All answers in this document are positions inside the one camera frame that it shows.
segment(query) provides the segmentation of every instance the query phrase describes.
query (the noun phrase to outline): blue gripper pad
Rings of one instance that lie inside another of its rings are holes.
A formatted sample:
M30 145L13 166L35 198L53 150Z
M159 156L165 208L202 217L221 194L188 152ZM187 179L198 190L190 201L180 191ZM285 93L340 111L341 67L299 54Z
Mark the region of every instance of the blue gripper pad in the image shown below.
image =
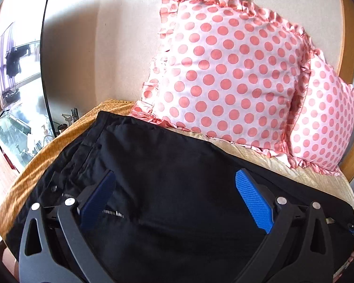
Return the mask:
M113 195L115 184L115 174L109 171L80 211L80 229L82 231L87 231L94 227L99 214L101 214L109 198Z
M243 170L236 173L236 188L253 216L257 226L269 234L273 227L273 213L266 200Z

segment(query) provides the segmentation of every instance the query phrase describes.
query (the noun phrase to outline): wooden headboard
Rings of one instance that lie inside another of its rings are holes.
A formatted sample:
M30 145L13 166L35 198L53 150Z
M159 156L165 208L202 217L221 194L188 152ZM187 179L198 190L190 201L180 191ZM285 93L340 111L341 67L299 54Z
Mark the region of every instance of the wooden headboard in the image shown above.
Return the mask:
M354 79L354 2L352 0L341 0L341 2L343 12L343 39L337 72L346 83L351 84ZM340 168L349 182L351 182L354 178L354 142L350 150L344 156Z

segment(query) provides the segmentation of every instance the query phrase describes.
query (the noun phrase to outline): golden bedspread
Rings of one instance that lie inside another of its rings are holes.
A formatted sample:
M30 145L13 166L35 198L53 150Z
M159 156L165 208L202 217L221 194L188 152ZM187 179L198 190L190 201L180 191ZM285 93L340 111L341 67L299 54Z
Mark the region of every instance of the golden bedspread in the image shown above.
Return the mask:
M17 214L20 212L27 197L44 171L70 142L82 134L95 121L97 113L101 110L105 110L119 115L127 115L133 104L134 102L131 101L119 100L108 100L101 103L68 127L66 131L45 146L40 153L31 160L14 182L4 202L0 206L0 235L3 239L5 239L6 234L10 231ZM342 173L340 176L335 177L315 173L310 168L303 169L298 167L297 169L289 169L279 160L267 158L251 149L246 149L236 144L230 144L223 140L212 139L199 133L186 132L174 128L169 129L186 136L212 142L229 154L246 159L247 161L265 167L280 175L284 175L296 182L336 196L346 201L354 208L353 191Z

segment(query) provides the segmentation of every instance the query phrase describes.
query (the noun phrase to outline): pink polka dot pillow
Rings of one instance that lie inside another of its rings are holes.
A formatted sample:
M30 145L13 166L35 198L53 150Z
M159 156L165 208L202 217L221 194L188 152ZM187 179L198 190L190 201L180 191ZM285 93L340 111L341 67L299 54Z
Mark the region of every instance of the pink polka dot pillow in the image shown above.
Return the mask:
M243 0L162 3L160 53L131 115L258 151L285 151L307 55L303 28Z
M295 111L292 105L287 141L296 164L328 174L337 171L353 131L354 88L314 53L310 64L306 95L293 100L301 105Z

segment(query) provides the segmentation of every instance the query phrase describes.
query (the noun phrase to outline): bolt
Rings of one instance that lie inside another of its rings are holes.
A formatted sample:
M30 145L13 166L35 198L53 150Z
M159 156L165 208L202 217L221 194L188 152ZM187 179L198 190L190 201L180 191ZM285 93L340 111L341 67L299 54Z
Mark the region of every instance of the bolt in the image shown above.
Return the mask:
M39 209L39 207L40 207L40 204L38 202L36 202L32 205L32 210L35 211L35 210Z
M66 206L73 205L74 203L75 203L75 199L74 198L68 198L66 201L64 201L64 204Z
M320 209L321 208L321 205L318 202L312 203L312 206L313 206L314 209Z
M287 199L285 197L278 197L277 202L278 204L285 205L287 203Z

